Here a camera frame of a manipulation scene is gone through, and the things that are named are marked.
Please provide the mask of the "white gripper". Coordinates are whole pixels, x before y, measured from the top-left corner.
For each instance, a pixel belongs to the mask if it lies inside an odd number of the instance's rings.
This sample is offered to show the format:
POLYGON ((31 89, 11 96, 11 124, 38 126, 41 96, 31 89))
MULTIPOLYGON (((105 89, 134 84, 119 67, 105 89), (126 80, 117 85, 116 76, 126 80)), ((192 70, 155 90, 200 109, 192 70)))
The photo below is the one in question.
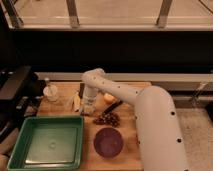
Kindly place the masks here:
POLYGON ((96 88, 85 87, 83 92, 83 113, 92 115, 96 109, 96 97, 98 90, 96 88))

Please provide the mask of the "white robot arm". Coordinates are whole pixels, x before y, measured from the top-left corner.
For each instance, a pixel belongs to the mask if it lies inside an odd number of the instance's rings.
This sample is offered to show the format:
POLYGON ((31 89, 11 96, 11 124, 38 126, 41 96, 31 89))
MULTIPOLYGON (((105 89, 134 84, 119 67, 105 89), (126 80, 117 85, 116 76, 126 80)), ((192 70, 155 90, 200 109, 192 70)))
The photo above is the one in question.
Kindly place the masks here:
POLYGON ((101 68, 82 74, 83 99, 89 102, 99 90, 134 107, 140 156, 144 171, 189 171, 184 138, 171 95, 158 86, 144 89, 105 78, 101 68))

